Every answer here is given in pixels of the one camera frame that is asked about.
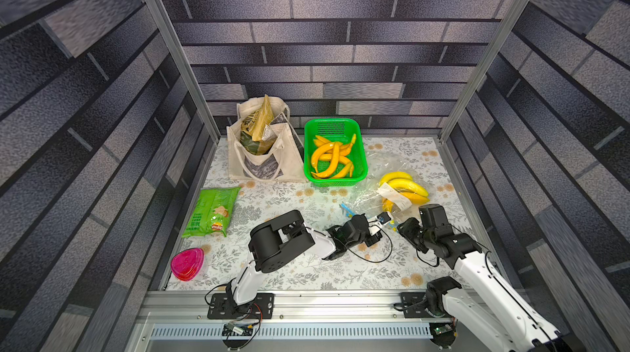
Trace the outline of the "aluminium front rail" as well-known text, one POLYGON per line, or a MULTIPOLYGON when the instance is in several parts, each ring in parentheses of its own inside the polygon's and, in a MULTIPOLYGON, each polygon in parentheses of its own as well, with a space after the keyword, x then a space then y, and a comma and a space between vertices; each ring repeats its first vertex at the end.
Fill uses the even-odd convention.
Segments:
MULTIPOLYGON (((275 291, 272 317, 247 351, 436 351, 429 337, 448 318, 407 319, 399 291, 275 291)), ((208 318, 205 291, 145 297, 128 351, 225 351, 223 323, 208 318)))

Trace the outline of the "beige canvas tote bag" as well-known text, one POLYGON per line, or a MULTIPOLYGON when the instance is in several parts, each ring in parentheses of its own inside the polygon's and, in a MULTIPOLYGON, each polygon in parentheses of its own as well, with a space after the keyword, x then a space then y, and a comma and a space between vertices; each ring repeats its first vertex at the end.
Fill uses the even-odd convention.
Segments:
POLYGON ((288 122, 290 132, 282 134, 268 153, 252 155, 241 145, 241 123, 237 115, 237 121, 226 128, 230 178, 259 182, 305 182, 305 148, 290 124, 290 108, 288 122))

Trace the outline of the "clear zip-top bag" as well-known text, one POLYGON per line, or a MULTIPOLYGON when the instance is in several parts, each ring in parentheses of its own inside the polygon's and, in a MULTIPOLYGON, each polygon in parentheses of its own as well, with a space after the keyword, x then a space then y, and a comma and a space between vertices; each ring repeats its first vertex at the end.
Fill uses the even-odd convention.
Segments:
POLYGON ((385 212, 391 218, 413 206, 430 202, 430 194, 411 174, 392 171, 380 178, 368 178, 360 182, 346 201, 340 202, 345 217, 364 214, 367 218, 385 212))
POLYGON ((413 165, 396 153, 368 152, 366 160, 369 167, 366 180, 371 183, 378 184, 383 176, 392 172, 404 172, 409 174, 414 182, 420 181, 420 175, 413 169, 413 165))

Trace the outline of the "aluminium frame post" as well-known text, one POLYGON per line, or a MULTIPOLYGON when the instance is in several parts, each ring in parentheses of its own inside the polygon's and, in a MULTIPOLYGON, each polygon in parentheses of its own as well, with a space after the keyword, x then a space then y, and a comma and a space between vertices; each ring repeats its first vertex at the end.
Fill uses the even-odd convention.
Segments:
POLYGON ((487 48, 482 54, 481 60, 473 70, 463 92, 458 97, 452 112, 446 120, 446 125, 438 135, 440 144, 445 145, 448 138, 451 136, 454 127, 458 124, 475 92, 482 86, 487 71, 489 71, 493 61, 495 61, 499 51, 504 46, 505 41, 518 22, 518 19, 523 14, 529 1, 530 0, 513 0, 507 13, 501 20, 498 29, 493 34, 490 43, 488 43, 487 48))
POLYGON ((185 56, 184 49, 180 43, 175 28, 167 14, 162 0, 144 0, 147 5, 150 14, 152 15, 162 39, 167 46, 169 53, 172 55, 173 60, 176 63, 177 69, 180 71, 180 75, 185 83, 185 86, 192 97, 195 106, 198 108, 200 115, 210 132, 210 137, 214 143, 218 143, 221 137, 221 133, 218 126, 208 109, 208 104, 200 89, 200 85, 195 78, 192 67, 185 56))

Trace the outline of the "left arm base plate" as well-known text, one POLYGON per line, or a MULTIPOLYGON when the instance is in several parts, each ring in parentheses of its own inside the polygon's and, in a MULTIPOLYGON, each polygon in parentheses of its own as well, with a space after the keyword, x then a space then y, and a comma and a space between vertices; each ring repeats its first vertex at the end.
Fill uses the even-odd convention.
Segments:
POLYGON ((207 319, 238 319, 249 314, 254 319, 271 319, 275 306, 275 295, 258 293, 252 302, 236 305, 226 293, 212 294, 209 301, 207 319))

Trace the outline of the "pink plastic container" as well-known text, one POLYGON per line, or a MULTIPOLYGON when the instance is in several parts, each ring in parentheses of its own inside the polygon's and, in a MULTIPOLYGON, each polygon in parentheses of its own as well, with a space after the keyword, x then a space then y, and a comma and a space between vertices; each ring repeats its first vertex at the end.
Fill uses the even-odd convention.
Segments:
POLYGON ((205 252, 201 248, 184 250, 171 261, 172 274, 180 281, 191 281, 203 267, 205 252))

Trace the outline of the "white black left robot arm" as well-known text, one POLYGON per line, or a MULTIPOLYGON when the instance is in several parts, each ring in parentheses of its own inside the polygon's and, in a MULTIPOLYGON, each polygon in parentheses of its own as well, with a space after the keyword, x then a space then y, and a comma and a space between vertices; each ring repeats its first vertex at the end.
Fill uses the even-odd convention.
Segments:
POLYGON ((280 270, 304 253, 333 261, 357 245, 375 245, 390 221, 389 212, 374 219, 355 214, 343 225, 319 231, 309 227, 301 212, 295 209, 254 227, 250 232, 247 265, 226 286, 230 305, 241 307, 254 302, 267 274, 280 270))

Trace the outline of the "circuit board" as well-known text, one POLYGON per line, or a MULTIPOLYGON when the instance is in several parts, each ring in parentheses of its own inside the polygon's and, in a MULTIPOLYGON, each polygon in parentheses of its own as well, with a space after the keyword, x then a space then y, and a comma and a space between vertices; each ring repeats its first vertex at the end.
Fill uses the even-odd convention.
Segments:
POLYGON ((438 347, 439 350, 451 350, 452 345, 457 339, 456 329, 447 323, 431 322, 429 324, 431 342, 438 347))
POLYGON ((248 346, 258 335, 261 322, 228 322, 221 332, 221 340, 228 351, 239 351, 248 346))

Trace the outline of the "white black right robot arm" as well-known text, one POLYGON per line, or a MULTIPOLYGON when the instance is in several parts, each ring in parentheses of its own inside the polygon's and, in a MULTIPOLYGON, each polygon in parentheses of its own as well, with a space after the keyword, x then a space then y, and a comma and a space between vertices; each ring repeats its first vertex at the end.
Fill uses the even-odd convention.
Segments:
POLYGON ((418 252, 433 252, 472 287, 475 299, 451 276, 430 281, 424 297, 403 310, 462 322, 491 351, 585 351, 572 334, 563 334, 533 309, 492 266, 485 246, 447 221, 409 218, 398 233, 418 252))

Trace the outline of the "snack packets in tote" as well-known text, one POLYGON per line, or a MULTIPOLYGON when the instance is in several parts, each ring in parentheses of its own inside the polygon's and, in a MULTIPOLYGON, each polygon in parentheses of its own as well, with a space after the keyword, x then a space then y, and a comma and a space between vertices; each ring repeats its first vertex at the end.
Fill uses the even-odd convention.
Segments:
POLYGON ((238 106, 241 145, 252 155, 264 155, 282 134, 290 132, 287 104, 278 97, 265 95, 238 106))

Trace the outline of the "right circuit board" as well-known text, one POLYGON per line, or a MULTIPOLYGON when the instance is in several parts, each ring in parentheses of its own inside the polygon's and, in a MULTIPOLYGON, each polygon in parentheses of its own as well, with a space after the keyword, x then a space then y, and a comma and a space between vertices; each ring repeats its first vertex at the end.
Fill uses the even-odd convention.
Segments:
POLYGON ((438 347, 439 350, 451 350, 452 345, 457 339, 456 329, 447 323, 431 322, 429 324, 431 342, 438 347))

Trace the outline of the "aluminium frame post right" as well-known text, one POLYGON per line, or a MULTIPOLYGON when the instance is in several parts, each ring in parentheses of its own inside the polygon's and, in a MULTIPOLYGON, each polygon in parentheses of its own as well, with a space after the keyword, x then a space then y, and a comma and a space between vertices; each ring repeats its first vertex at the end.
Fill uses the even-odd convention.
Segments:
POLYGON ((487 48, 482 54, 481 60, 473 70, 463 92, 458 97, 452 112, 446 120, 446 125, 438 135, 440 144, 445 145, 448 138, 451 136, 454 127, 458 124, 475 92, 482 86, 487 71, 489 71, 493 61, 495 61, 499 51, 504 46, 505 41, 518 22, 518 19, 523 14, 529 1, 530 0, 513 0, 507 13, 501 20, 498 29, 493 34, 490 43, 488 43, 487 48))

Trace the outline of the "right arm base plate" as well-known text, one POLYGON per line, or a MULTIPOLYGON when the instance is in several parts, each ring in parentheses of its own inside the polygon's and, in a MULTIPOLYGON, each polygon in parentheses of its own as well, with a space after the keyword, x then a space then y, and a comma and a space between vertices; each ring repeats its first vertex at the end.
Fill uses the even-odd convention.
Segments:
POLYGON ((434 318, 428 308, 425 292, 401 292, 400 303, 395 304, 395 310, 402 312, 406 319, 434 318))

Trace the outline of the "yellow banana bunch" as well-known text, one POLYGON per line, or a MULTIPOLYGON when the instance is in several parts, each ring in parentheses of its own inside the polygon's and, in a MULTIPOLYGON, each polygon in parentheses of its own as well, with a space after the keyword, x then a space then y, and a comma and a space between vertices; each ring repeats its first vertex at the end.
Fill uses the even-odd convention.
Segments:
POLYGON ((404 172, 392 172, 379 181, 377 193, 382 197, 384 212, 405 211, 413 205, 428 204, 428 191, 404 172))
POLYGON ((327 143, 326 146, 332 150, 331 160, 329 162, 328 168, 325 171, 320 171, 318 173, 318 177, 321 179, 326 179, 332 176, 333 172, 336 171, 336 168, 339 163, 339 159, 341 157, 341 143, 340 142, 327 143))

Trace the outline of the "green chips bag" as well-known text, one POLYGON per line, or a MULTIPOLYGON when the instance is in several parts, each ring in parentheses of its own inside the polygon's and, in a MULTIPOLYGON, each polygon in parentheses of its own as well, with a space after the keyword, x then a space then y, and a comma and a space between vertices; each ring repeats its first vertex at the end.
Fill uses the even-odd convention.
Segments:
POLYGON ((241 187, 202 189, 186 225, 183 238, 221 233, 227 237, 234 205, 241 187))

